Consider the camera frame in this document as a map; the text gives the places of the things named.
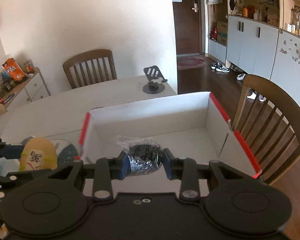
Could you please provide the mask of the yellow plush toy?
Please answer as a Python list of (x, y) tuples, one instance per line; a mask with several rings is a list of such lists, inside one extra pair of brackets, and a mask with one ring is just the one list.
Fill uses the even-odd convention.
[(30, 139), (21, 153), (19, 171), (57, 168), (57, 153), (53, 143), (45, 138)]

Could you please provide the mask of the small dark wrapper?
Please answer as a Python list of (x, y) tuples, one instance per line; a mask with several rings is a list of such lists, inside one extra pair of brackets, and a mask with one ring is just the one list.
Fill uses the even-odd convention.
[(153, 137), (119, 136), (117, 144), (127, 157), (127, 176), (143, 176), (160, 170), (163, 149)]

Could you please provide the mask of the red cardboard shoe box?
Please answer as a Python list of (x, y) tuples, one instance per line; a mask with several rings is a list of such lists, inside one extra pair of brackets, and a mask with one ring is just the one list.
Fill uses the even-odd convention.
[(95, 162), (120, 152), (119, 142), (154, 139), (175, 157), (199, 164), (220, 160), (254, 178), (261, 167), (211, 92), (197, 92), (96, 108), (85, 116), (79, 144)]

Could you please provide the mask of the white side cabinet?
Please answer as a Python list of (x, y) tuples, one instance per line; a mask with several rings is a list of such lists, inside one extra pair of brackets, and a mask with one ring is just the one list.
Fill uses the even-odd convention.
[(39, 68), (35, 67), (34, 73), (26, 81), (16, 85), (0, 98), (0, 103), (5, 106), (8, 112), (50, 95)]

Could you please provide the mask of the orange chip bag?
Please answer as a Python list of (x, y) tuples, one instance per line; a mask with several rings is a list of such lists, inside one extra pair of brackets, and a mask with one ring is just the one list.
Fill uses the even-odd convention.
[(21, 82), (25, 79), (25, 73), (13, 58), (7, 59), (2, 66), (15, 82)]

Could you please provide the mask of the black phone stand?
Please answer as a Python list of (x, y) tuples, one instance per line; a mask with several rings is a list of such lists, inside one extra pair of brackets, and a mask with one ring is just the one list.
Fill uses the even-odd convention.
[(158, 66), (146, 67), (143, 71), (148, 80), (148, 83), (142, 88), (144, 93), (159, 94), (165, 90), (164, 83), (167, 82), (167, 79), (164, 78)]

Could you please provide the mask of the right wooden chair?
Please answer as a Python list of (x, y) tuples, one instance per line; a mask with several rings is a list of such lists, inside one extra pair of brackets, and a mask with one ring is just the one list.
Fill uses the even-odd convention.
[(244, 77), (230, 127), (243, 137), (261, 169), (261, 177), (269, 185), (300, 159), (300, 107), (264, 77)]

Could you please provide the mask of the wooden chair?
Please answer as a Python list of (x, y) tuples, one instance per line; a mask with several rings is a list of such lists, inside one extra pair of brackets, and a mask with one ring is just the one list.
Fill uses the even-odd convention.
[(63, 70), (72, 89), (117, 79), (113, 53), (109, 49), (75, 55), (63, 63)]
[(243, 137), (261, 169), (261, 177), (269, 185), (300, 159), (300, 107), (264, 77), (244, 77), (230, 127)]

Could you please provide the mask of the far wooden chair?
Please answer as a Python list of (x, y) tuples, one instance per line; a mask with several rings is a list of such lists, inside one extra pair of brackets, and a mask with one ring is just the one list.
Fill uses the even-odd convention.
[(63, 63), (63, 70), (72, 89), (117, 79), (113, 53), (109, 49), (75, 55)]

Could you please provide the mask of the red door rug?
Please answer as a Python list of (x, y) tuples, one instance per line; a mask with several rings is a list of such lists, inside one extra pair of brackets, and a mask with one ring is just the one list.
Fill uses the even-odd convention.
[(214, 61), (204, 55), (190, 55), (177, 57), (178, 70), (208, 67), (213, 64)]

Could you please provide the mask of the sneakers on floor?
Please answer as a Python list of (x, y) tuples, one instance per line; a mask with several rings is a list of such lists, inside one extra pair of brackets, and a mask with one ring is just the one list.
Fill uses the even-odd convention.
[(210, 67), (211, 67), (212, 70), (215, 70), (215, 71), (220, 72), (220, 73), (229, 73), (230, 72), (229, 68), (226, 68), (225, 65), (221, 64), (218, 61), (211, 64)]

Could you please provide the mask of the white wall cabinets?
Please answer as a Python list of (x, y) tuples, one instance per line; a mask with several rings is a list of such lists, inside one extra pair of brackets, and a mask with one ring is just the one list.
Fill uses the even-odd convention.
[(272, 81), (300, 106), (300, 0), (223, 0), (209, 20), (213, 59)]

